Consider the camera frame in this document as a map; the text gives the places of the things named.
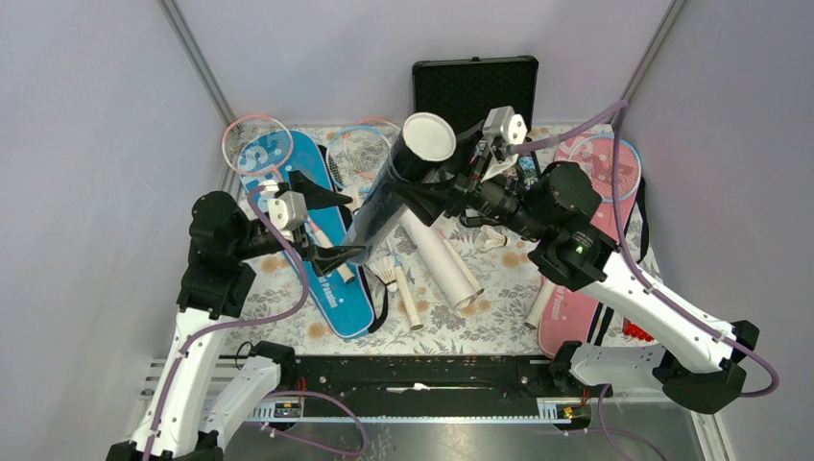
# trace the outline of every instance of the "cable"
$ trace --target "cable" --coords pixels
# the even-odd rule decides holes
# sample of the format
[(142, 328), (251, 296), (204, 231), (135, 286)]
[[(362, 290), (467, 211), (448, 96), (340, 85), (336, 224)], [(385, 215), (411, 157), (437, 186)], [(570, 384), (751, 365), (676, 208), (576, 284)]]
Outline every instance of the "cable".
[[(616, 126), (616, 133), (613, 137), (613, 172), (612, 172), (612, 193), (613, 193), (613, 218), (616, 224), (616, 231), (619, 235), (625, 235), (625, 226), (622, 223), (622, 213), (619, 205), (619, 145), (621, 143), (621, 132), (622, 132), (622, 124), (625, 121), (625, 115), (628, 113), (628, 103), (626, 101), (619, 101), (619, 103), (623, 103), (619, 107), (619, 117), (617, 118), (618, 125)], [(619, 105), (616, 103), (615, 105), (611, 106), (610, 108), (614, 108)], [(628, 242), (624, 237), (619, 238), (619, 248), (622, 251), (622, 257), (625, 259), (628, 267), (630, 268), (631, 272), (634, 273), (636, 279), (638, 279), (639, 283), (644, 286), (647, 291), (653, 293), (653, 295), (658, 298), (663, 303), (667, 304), (668, 307), (676, 311), (679, 315), (681, 315), (687, 322), (692, 324), (693, 326), (699, 328), (701, 331), (709, 334), (713, 338), (718, 338), (721, 335), (721, 332), (712, 328), (702, 322), (701, 320), (697, 319), (694, 315), (690, 314), (686, 310), (684, 310), (680, 305), (678, 305), (675, 301), (671, 300), (669, 296), (665, 295), (658, 289), (654, 289), (653, 284), (644, 277), (641, 269), (635, 263), (635, 258), (631, 254), (631, 249), (628, 247)], [(751, 391), (751, 392), (742, 392), (740, 397), (746, 398), (754, 398), (754, 397), (762, 397), (767, 396), (778, 388), (780, 382), (780, 376), (778, 375), (777, 370), (775, 370), (772, 365), (769, 364), (763, 357), (758, 355), (755, 351), (743, 346), (742, 344), (738, 343), (737, 341), (733, 341), (728, 337), (723, 337), (724, 344), (732, 347), (733, 349), (744, 353), (750, 359), (757, 362), (758, 365), (763, 367), (764, 370), (769, 374), (771, 377), (771, 382), (768, 386), (758, 391)]]
[[(633, 439), (633, 440), (636, 440), (638, 442), (641, 442), (642, 444), (650, 447), (650, 449), (659, 458), (661, 458), (661, 461), (668, 461), (667, 460), (667, 455), (664, 454), (664, 451), (661, 451), (661, 449), (659, 449), (656, 446), (656, 444), (654, 444), (650, 440), (646, 439), (645, 437), (636, 434), (635, 432), (631, 432), (630, 430), (622, 430), (622, 429), (607, 429), (607, 432), (609, 434), (612, 434), (612, 435), (619, 435), (619, 436), (622, 436), (622, 437), (627, 437), (629, 439)], [(556, 431), (556, 432), (555, 431), (549, 431), (549, 432), (543, 432), (542, 435), (564, 435), (565, 437), (572, 437), (574, 435), (588, 435), (588, 434), (601, 434), (601, 433), (605, 433), (605, 430), (594, 427), (594, 428), (591, 428), (591, 429), (582, 429), (582, 430), (571, 430), (571, 431), (564, 430), (562, 432), (560, 432), (560, 431)]]
[(234, 368), (238, 370), (243, 370), (243, 365), (239, 365), (237, 363), (237, 359), (240, 358), (240, 351), (242, 351), (243, 347), (246, 346), (247, 344), (251, 346), (251, 348), (254, 347), (254, 344), (251, 341), (244, 341), (240, 343), (240, 346), (237, 347), (237, 352), (234, 353)]
[(599, 125), (600, 123), (602, 123), (603, 120), (610, 117), (611, 115), (614, 115), (615, 113), (620, 111), (622, 108), (625, 108), (626, 106), (628, 106), (627, 101), (624, 101), (624, 100), (616, 101), (615, 103), (610, 105), (609, 108), (599, 112), (593, 118), (586, 121), (585, 123), (583, 123), (579, 127), (574, 128), (572, 130), (569, 130), (569, 131), (567, 131), (567, 132), (565, 132), (563, 134), (560, 134), (559, 136), (557, 136), (557, 135), (549, 136), (549, 137), (546, 137), (545, 139), (539, 139), (537, 141), (526, 142), (524, 144), (517, 145), (512, 149), (512, 154), (525, 154), (527, 152), (534, 152), (534, 151), (539, 150), (539, 149), (547, 149), (549, 147), (557, 146), (561, 142), (566, 141), (566, 140), (576, 136), (577, 134), (584, 132), (585, 130), (590, 130), (591, 128), (593, 128), (596, 125)]
[[(602, 410), (602, 406), (603, 401), (605, 400), (605, 394), (608, 392), (608, 389), (610, 388), (611, 388), (610, 384), (605, 384), (605, 386), (602, 388), (602, 392), (599, 393), (599, 401), (597, 402), (596, 411), (597, 413), (599, 413), (600, 429), (597, 430), (601, 430), (602, 432), (605, 433), (605, 437), (608, 439), (608, 442), (610, 442), (610, 446), (613, 447), (613, 449), (615, 449), (617, 453), (619, 453), (619, 456), (623, 457), (626, 461), (634, 461), (632, 457), (628, 456), (628, 453), (626, 453), (624, 450), (622, 450), (621, 447), (619, 447), (618, 444), (616, 444), (616, 441), (613, 440), (613, 437), (611, 437), (611, 434), (613, 432), (623, 432), (623, 431), (619, 431), (617, 429), (608, 429), (608, 425), (605, 424), (605, 412)], [(629, 434), (630, 435), (628, 435), (628, 437), (633, 437), (636, 440), (644, 443), (645, 445), (653, 449), (653, 451), (655, 451), (658, 457), (660, 457), (663, 461), (667, 461), (667, 456), (665, 456), (664, 452), (661, 451), (658, 447), (656, 447), (655, 444), (633, 432), (630, 432)]]
[(305, 305), (305, 302), (308, 300), (308, 290), (310, 289), (310, 280), (308, 279), (308, 273), (305, 272), (305, 268), (302, 266), (302, 260), (299, 258), (297, 251), (294, 247), (291, 246), (288, 240), (282, 236), (279, 230), (272, 224), (272, 221), (269, 217), (260, 210), (260, 207), (257, 205), (256, 199), (260, 193), (265, 190), (264, 185), (258, 185), (254, 187), (252, 190), (249, 191), (247, 194), (247, 200), (249, 202), (249, 206), (257, 215), (257, 218), (266, 226), (269, 232), (272, 233), (274, 238), (279, 242), (282, 246), (285, 253), (289, 256), (289, 259), (294, 263), (295, 270), (299, 273), (299, 281), (302, 285), (302, 293), (299, 295), (299, 299), (297, 300), (294, 305), (282, 312), (280, 314), (273, 315), (271, 317), (266, 317), (263, 319), (255, 319), (255, 320), (236, 320), (233, 322), (225, 322), (219, 325), (213, 325), (211, 327), (206, 327), (198, 332), (192, 334), (179, 348), (179, 354), (176, 359), (173, 361), (172, 366), (170, 367), (170, 371), (167, 373), (167, 378), (164, 380), (164, 385), (161, 386), (161, 391), (158, 394), (158, 400), (156, 401), (156, 412), (153, 416), (153, 422), (150, 425), (150, 430), (154, 433), (150, 437), (147, 438), (147, 443), (144, 447), (144, 454), (141, 457), (141, 461), (150, 461), (150, 453), (153, 451), (153, 444), (156, 441), (156, 433), (158, 431), (158, 426), (161, 421), (161, 414), (164, 412), (164, 404), (167, 402), (167, 395), (170, 391), (170, 386), (173, 384), (173, 380), (178, 373), (180, 363), (183, 358), (186, 356), (186, 353), (189, 351), (189, 348), (198, 341), (199, 338), (202, 336), (211, 333), (213, 331), (218, 331), (220, 329), (227, 329), (227, 328), (242, 328), (242, 327), (257, 327), (260, 325), (266, 325), (273, 322), (278, 322), (283, 319), (287, 319), (292, 315), (296, 314), (302, 307)]
[(365, 427), (362, 425), (362, 422), (359, 421), (359, 417), (357, 417), (350, 408), (348, 408), (344, 403), (334, 399), (333, 397), (329, 396), (328, 394), (322, 394), (319, 392), (312, 392), (312, 391), (284, 391), (284, 392), (272, 392), (271, 394), (267, 394), (266, 398), (272, 397), (292, 397), (292, 396), (305, 396), (305, 397), (316, 397), (317, 399), (327, 400), (333, 403), (334, 405), (338, 406), (342, 411), (344, 411), (350, 418), (353, 420), (353, 423), (356, 424), (356, 427), (359, 428), (359, 432), (362, 434), (362, 447), (356, 451), (348, 451), (345, 449), (337, 449), (330, 445), (325, 445), (320, 442), (306, 439), (304, 437), (299, 437), (297, 435), (289, 434), (288, 432), (283, 432), (272, 428), (271, 436), (275, 437), (276, 435), (280, 435), (287, 439), (296, 440), (298, 442), (302, 442), (306, 445), (310, 445), (311, 447), (316, 447), (318, 449), (324, 449), (325, 451), (330, 451), (335, 454), (341, 454), (343, 456), (359, 456), (360, 454), (364, 453), (368, 446), (371, 444), (371, 439), (368, 437), (368, 432), (365, 430)]

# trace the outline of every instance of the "black case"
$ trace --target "black case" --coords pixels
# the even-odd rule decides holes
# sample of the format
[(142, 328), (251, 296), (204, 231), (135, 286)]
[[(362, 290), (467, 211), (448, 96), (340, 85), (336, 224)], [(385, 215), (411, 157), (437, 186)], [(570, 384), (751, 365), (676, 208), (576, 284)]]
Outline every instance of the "black case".
[(502, 106), (515, 108), (531, 126), (538, 68), (533, 56), (419, 61), (413, 64), (413, 109), (439, 115), (455, 133)]

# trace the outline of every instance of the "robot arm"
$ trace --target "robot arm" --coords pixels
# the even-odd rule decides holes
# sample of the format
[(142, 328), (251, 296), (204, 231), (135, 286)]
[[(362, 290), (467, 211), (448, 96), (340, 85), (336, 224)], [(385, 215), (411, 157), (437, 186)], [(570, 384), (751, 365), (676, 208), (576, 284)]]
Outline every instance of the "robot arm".
[[(271, 219), (290, 240), (314, 272), (323, 275), (364, 252), (364, 247), (316, 246), (305, 233), (308, 209), (338, 206), (350, 198), (322, 189), (299, 172), (290, 183), (269, 183)], [(181, 279), (179, 313), (168, 360), (157, 385), (172, 385), (163, 398), (156, 394), (130, 440), (113, 445), (108, 461), (142, 459), (148, 441), (149, 459), (223, 459), (237, 427), (246, 420), (263, 396), (281, 386), (293, 387), (297, 365), (294, 350), (261, 341), (250, 351), (241, 373), (205, 410), (204, 399), (227, 330), (216, 329), (191, 345), (177, 361), (181, 345), (193, 334), (240, 318), (243, 303), (254, 282), (254, 270), (245, 262), (252, 257), (277, 253), (282, 246), (257, 220), (250, 221), (225, 192), (210, 192), (192, 208), (189, 228), (189, 266)], [(289, 376), (284, 376), (282, 369)], [(164, 399), (153, 430), (159, 399)]]
[(690, 315), (721, 332), (712, 338), (657, 299), (652, 289), (645, 290), (616, 242), (590, 224), (601, 197), (578, 164), (549, 164), (529, 190), (507, 181), (499, 173), (516, 161), (512, 146), (525, 134), (522, 117), (512, 108), (493, 109), (485, 122), (459, 135), (440, 182), (397, 182), (390, 189), (425, 225), (471, 208), (538, 242), (529, 259), (547, 279), (612, 306), (660, 342), (644, 349), (566, 343), (552, 364), (562, 387), (610, 382), (662, 389), (678, 404), (703, 413), (736, 399), (746, 379), (737, 365), (743, 356), (720, 340), (728, 337), (754, 349), (757, 328), (716, 319), (648, 278)]

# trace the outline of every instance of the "racket cover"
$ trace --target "racket cover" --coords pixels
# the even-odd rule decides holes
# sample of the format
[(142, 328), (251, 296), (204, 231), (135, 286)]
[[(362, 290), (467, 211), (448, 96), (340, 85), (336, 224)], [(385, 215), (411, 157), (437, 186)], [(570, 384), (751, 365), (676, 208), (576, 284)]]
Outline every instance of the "racket cover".
[[(569, 160), (572, 151), (593, 136), (595, 136), (594, 133), (582, 133), (563, 142), (557, 150), (555, 160)], [(627, 198), (620, 202), (620, 210), (624, 214), (623, 219), (627, 221), (630, 219), (635, 205), (635, 190), (633, 193), (625, 195)], [(613, 220), (612, 202), (603, 200), (594, 214), (591, 224), (616, 241), (619, 240)], [(557, 286), (539, 322), (539, 346), (542, 351), (553, 357), (565, 341), (593, 343), (599, 340), (604, 334), (600, 331), (602, 319), (599, 318), (603, 310), (603, 306), (589, 296), (572, 292), (563, 286)]]
[[(319, 146), (305, 133), (292, 130), (291, 136), (294, 141), (294, 151), (288, 160), (279, 166), (282, 178), (288, 181), (291, 171), (300, 170), (309, 180), (331, 189), (331, 180)], [(262, 146), (266, 141), (268, 139), (265, 139), (265, 136), (260, 137), (252, 141), (247, 148), (254, 143)], [(265, 177), (241, 176), (241, 182), (246, 190), (252, 189), (261, 181), (273, 179), (272, 174)], [(260, 201), (260, 209), (268, 211), (265, 201)], [(345, 238), (345, 224), (337, 206), (312, 209), (308, 211), (308, 214), (334, 244), (339, 245), (339, 242)], [(337, 271), (333, 271), (325, 277), (317, 277), (310, 262), (303, 261), (303, 266), (311, 279), (311, 299), (314, 300), (337, 336), (348, 339), (367, 334), (374, 316), (371, 296), (366, 289), (368, 283), (364, 271), (349, 264), (348, 267), (356, 279), (345, 283)]]

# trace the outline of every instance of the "racket strings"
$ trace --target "racket strings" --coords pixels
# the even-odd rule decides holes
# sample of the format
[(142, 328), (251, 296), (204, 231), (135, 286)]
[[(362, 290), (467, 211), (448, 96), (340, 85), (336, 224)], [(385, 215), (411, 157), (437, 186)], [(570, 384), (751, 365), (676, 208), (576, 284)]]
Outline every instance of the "racket strings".
[(331, 179), (341, 188), (370, 187), (390, 152), (390, 145), (384, 134), (373, 127), (340, 130), (327, 146)]
[(229, 125), (222, 144), (229, 167), (245, 176), (276, 170), (294, 149), (291, 132), (268, 115), (249, 115)]
[[(619, 197), (626, 199), (638, 188), (641, 163), (630, 145), (622, 143), (619, 153)], [(608, 201), (613, 196), (613, 138), (594, 136), (574, 148), (570, 157), (591, 180), (593, 189)]]
[(358, 122), (354, 123), (354, 125), (376, 128), (382, 134), (384, 134), (384, 137), (387, 138), (391, 145), (395, 143), (395, 140), (398, 138), (398, 134), (401, 132), (401, 129), (395, 123), (378, 117), (359, 120)]

